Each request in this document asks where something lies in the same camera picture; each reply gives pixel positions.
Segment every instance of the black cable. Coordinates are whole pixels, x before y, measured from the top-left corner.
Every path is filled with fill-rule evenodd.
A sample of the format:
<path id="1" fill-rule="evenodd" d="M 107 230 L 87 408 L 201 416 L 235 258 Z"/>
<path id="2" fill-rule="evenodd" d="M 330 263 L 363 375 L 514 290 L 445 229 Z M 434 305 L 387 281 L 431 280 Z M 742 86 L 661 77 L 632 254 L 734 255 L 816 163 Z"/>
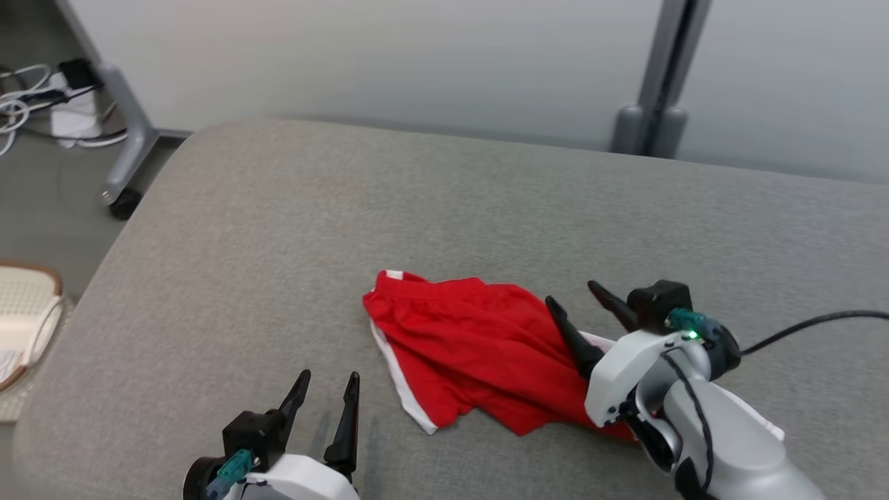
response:
<path id="1" fill-rule="evenodd" d="M 99 87 L 98 85 L 93 85 L 92 87 L 86 87 L 85 89 L 83 89 L 80 92 L 72 93 L 71 95 L 66 95 L 64 97 L 59 97 L 58 99 L 56 99 L 54 101 L 38 102 L 36 104 L 36 106 L 43 106 L 43 107 L 40 109 L 35 109 L 34 111 L 31 111 L 31 112 L 32 113 L 39 113 L 40 111 L 45 111 L 47 109 L 52 108 L 53 106 L 58 106 L 60 104 L 67 104 L 69 101 L 71 101 L 75 97 L 80 97 L 81 95 L 86 95 L 87 93 L 99 90 L 100 88 L 101 87 Z"/>
<path id="2" fill-rule="evenodd" d="M 839 312 L 831 312 L 830 314 L 824 314 L 822 316 L 816 316 L 812 319 L 807 319 L 806 321 L 802 321 L 800 323 L 796 323 L 792 327 L 787 327 L 778 332 L 775 335 L 772 335 L 760 343 L 756 343 L 744 351 L 741 351 L 741 354 L 747 356 L 748 354 L 753 354 L 760 349 L 771 345 L 772 343 L 778 342 L 780 339 L 794 334 L 800 330 L 803 330 L 808 327 L 814 327 L 815 325 L 819 325 L 820 323 L 827 323 L 828 321 L 836 321 L 837 319 L 846 319 L 846 318 L 878 318 L 878 319 L 886 319 L 889 320 L 889 312 L 882 312 L 881 310 L 841 310 Z"/>
<path id="3" fill-rule="evenodd" d="M 698 420 L 701 421 L 701 430 L 704 434 L 704 444 L 707 446 L 707 471 L 704 474 L 704 484 L 701 487 L 701 491 L 707 493 L 707 490 L 710 488 L 710 482 L 713 480 L 713 433 L 710 431 L 710 423 L 707 421 L 707 417 L 704 416 L 704 408 L 701 407 L 701 402 L 698 400 L 698 395 L 694 393 L 694 389 L 692 388 L 692 383 L 688 382 L 688 377 L 682 372 L 682 368 L 677 365 L 676 361 L 674 361 L 667 352 L 662 352 L 661 357 L 667 361 L 667 364 L 673 368 L 673 371 L 676 372 L 676 376 L 679 377 L 679 380 L 682 381 L 682 385 L 685 386 L 685 392 L 688 393 L 688 397 L 692 399 L 692 404 L 694 404 L 694 413 L 698 414 Z"/>

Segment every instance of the gray fabric surface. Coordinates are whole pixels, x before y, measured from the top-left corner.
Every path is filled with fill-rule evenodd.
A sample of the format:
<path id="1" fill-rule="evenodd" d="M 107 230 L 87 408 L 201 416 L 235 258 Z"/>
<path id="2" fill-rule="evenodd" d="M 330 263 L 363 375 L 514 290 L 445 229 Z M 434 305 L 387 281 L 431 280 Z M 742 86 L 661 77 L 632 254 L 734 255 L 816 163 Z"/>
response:
<path id="1" fill-rule="evenodd" d="M 257 121 L 199 133 L 157 177 L 37 380 L 15 466 L 39 500 L 174 499 L 222 427 L 313 371 L 289 449 L 319 457 L 362 376 L 356 486 L 374 499 L 672 498 L 633 446 L 475 411 L 402 411 L 361 296 L 380 269 L 554 294 L 616 338 L 585 283 L 688 283 L 750 345 L 831 310 L 889 310 L 889 190 L 645 157 Z M 847 320 L 724 379 L 833 498 L 889 490 L 889 325 Z"/>

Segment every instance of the white cable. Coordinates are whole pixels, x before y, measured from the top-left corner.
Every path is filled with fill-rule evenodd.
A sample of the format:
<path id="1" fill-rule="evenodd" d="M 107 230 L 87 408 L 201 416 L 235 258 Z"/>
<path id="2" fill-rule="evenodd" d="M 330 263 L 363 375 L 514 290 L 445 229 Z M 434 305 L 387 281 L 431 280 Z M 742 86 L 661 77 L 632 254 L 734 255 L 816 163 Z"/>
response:
<path id="1" fill-rule="evenodd" d="M 110 146 L 112 144 L 117 144 L 123 141 L 126 141 L 125 133 L 121 133 L 117 137 L 106 139 L 105 141 L 90 141 L 87 139 L 81 139 L 80 141 L 77 141 L 76 144 L 81 148 L 104 148 L 105 146 Z"/>
<path id="2" fill-rule="evenodd" d="M 99 115 L 99 121 L 104 122 L 111 116 L 111 113 L 117 108 L 117 101 L 112 102 L 108 105 L 108 109 L 105 109 L 105 112 Z"/>
<path id="3" fill-rule="evenodd" d="M 28 121 L 28 118 L 31 117 L 31 111 L 46 107 L 41 107 L 40 104 L 31 107 L 20 98 L 54 90 L 47 85 L 50 75 L 52 74 L 52 69 L 45 64 L 35 64 L 34 66 L 28 66 L 27 68 L 16 69 L 12 73 L 0 74 L 0 77 L 13 77 L 37 70 L 43 71 L 44 75 L 40 77 L 40 80 L 37 81 L 36 84 L 28 89 L 12 91 L 0 95 L 0 112 L 6 115 L 6 124 L 0 125 L 0 134 L 6 135 L 6 145 L 3 149 L 0 149 L 0 157 L 10 150 L 12 144 L 15 142 L 15 131 L 20 129 L 25 122 Z"/>

